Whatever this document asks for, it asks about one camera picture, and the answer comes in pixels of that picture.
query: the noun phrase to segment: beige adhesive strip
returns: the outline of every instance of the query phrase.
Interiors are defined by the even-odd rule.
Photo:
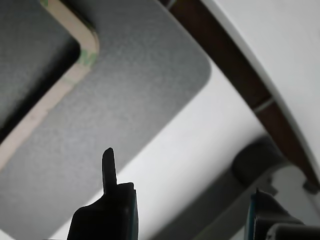
[[[40,3],[79,42],[80,56],[1,143],[0,170],[48,113],[90,72],[99,53],[97,34],[62,2],[40,0]]]

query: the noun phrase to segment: gray felt panel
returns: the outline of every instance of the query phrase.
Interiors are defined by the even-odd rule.
[[[206,57],[155,1],[69,2],[93,23],[101,53],[93,71],[0,173],[0,229],[17,240],[53,234],[101,189],[104,150],[114,148],[120,171],[210,75]],[[41,8],[30,11],[37,28],[53,28],[43,34],[56,45],[47,51],[50,58],[57,55],[68,43],[67,38],[60,42],[65,33],[53,37],[61,28]],[[49,64],[49,57],[43,60],[47,52],[37,52],[36,60]]]
[[[36,0],[1,0],[0,22],[1,129],[78,46]]]

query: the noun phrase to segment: black plastic piece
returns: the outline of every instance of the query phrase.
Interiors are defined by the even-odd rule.
[[[319,188],[308,180],[304,182],[302,187],[311,195],[317,195],[319,193]]]
[[[275,224],[267,233],[266,240],[316,240],[320,228],[296,224]]]
[[[132,182],[117,184],[114,151],[102,157],[103,196],[73,215],[67,240],[137,240],[137,196]]]
[[[279,223],[303,225],[291,216],[272,195],[256,190],[252,195],[245,226],[246,240],[265,240],[269,229]]]
[[[234,177],[246,188],[267,170],[282,166],[287,160],[269,138],[250,144],[237,154],[231,166]]]

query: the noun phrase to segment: white plastic part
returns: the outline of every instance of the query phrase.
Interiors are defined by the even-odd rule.
[[[0,229],[0,239],[1,240],[14,240],[12,237],[10,237],[8,234],[6,234],[1,229]]]
[[[272,93],[320,180],[320,1],[202,1]]]
[[[266,134],[238,92],[209,61],[208,84],[117,174],[118,184],[134,183],[139,240],[150,239],[169,224],[230,166],[238,152]],[[103,190],[88,205],[102,195]],[[51,239],[66,239],[70,224],[71,219]]]

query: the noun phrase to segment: white curved surface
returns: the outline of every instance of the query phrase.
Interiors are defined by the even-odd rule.
[[[204,89],[117,175],[134,182],[139,240],[160,231],[265,134],[249,107],[216,65]],[[101,190],[89,202],[103,194]],[[66,239],[70,222],[51,239]]]
[[[2,231],[0,229],[0,239],[1,240],[13,240],[12,237],[10,237],[9,235],[7,235],[4,231]]]
[[[320,1],[202,1],[274,95],[320,179]]]

